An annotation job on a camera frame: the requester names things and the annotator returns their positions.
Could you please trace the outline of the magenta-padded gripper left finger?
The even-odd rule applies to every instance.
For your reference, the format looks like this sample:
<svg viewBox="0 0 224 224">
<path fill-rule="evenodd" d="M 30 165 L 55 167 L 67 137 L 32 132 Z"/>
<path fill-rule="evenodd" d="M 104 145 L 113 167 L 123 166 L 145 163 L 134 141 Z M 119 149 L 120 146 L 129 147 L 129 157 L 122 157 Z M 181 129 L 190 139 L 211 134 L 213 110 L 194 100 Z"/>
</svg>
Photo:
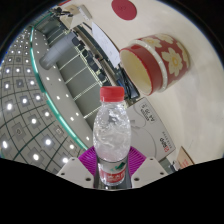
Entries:
<svg viewBox="0 0 224 224">
<path fill-rule="evenodd" d="M 57 176 L 84 188 L 93 188 L 97 172 L 97 156 L 93 147 L 78 158 L 71 157 Z"/>
</svg>

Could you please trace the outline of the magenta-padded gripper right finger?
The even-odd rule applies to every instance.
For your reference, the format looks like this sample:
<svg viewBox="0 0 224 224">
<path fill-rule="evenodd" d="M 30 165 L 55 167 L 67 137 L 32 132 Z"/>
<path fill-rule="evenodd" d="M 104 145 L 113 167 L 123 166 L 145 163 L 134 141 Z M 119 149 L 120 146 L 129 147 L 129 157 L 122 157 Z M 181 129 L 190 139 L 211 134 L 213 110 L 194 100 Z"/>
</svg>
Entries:
<svg viewBox="0 0 224 224">
<path fill-rule="evenodd" d="M 130 148 L 128 155 L 128 172 L 133 188 L 143 187 L 168 175 L 154 157 L 146 157 L 134 147 Z"/>
</svg>

